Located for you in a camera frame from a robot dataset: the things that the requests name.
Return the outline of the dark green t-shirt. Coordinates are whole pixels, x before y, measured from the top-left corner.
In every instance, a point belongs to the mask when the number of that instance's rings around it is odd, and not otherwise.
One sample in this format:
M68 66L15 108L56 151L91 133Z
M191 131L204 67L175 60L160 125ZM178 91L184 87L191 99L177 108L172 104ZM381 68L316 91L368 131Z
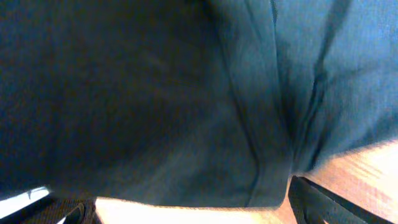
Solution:
M1 198L276 207L397 138L397 2L1 2Z

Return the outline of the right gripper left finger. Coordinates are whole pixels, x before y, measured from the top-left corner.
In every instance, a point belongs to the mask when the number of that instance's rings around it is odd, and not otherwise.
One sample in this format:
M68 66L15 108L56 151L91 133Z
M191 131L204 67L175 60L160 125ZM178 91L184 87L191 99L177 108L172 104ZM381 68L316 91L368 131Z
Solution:
M41 200L28 207L23 224L64 223L100 224L93 200L63 200L50 198Z

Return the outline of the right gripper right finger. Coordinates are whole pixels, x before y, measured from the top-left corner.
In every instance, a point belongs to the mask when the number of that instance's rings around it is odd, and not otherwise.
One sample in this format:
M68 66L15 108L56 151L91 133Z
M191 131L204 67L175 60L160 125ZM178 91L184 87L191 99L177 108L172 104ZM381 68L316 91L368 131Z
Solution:
M288 198L298 224L392 224L305 177L292 177Z

